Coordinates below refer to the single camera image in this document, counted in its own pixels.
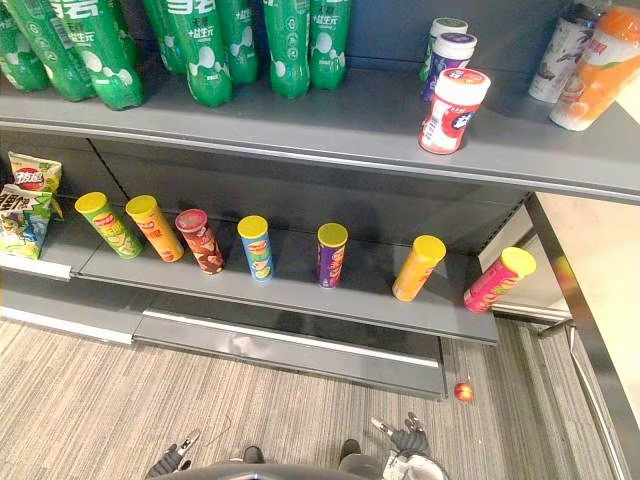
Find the yellow lid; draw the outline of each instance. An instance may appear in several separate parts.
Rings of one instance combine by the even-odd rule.
[[[413,250],[423,262],[438,263],[447,254],[442,240],[431,235],[420,235],[413,241]]]
[[[135,220],[137,216],[148,215],[157,206],[158,202],[151,195],[140,195],[129,200],[124,209]]]
[[[536,271],[536,259],[526,250],[518,247],[507,247],[502,251],[500,260],[518,276],[524,277]]]
[[[339,223],[325,223],[318,229],[318,240],[326,247],[338,248],[347,243],[349,232]]]
[[[269,224],[259,215],[249,215],[238,223],[238,233],[244,238],[258,238],[267,233]]]
[[[76,210],[83,215],[97,212],[107,204],[107,196],[102,192],[91,192],[76,200]]]

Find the pink chip can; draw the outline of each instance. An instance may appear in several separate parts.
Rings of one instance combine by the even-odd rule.
[[[431,101],[431,115],[422,123],[420,147],[431,153],[453,153],[464,130],[491,85],[485,74],[469,68],[447,68],[440,73]]]
[[[508,290],[536,270],[536,259],[526,250],[505,248],[500,257],[464,294],[464,306],[474,313],[484,313]]]

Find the chip bag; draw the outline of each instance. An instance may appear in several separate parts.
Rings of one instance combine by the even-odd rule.
[[[5,185],[0,193],[0,251],[37,260],[51,217],[51,192]]]
[[[13,183],[30,192],[50,192],[55,194],[62,178],[62,164],[55,160],[31,157],[22,153],[9,152],[9,162],[13,172]],[[63,218],[60,204],[51,199],[56,217]]]

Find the purple chip can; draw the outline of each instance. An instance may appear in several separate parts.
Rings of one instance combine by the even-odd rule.
[[[349,233],[338,223],[325,223],[318,229],[318,284],[335,288],[340,282],[344,251]]]

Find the red chip can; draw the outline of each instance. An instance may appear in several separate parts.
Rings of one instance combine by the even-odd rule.
[[[224,268],[222,252],[203,210],[185,210],[176,217],[176,227],[182,232],[202,271],[208,275]]]
[[[443,70],[436,83],[431,115],[422,123],[420,147],[437,154],[458,150],[464,130],[490,85],[489,77],[469,68]]]

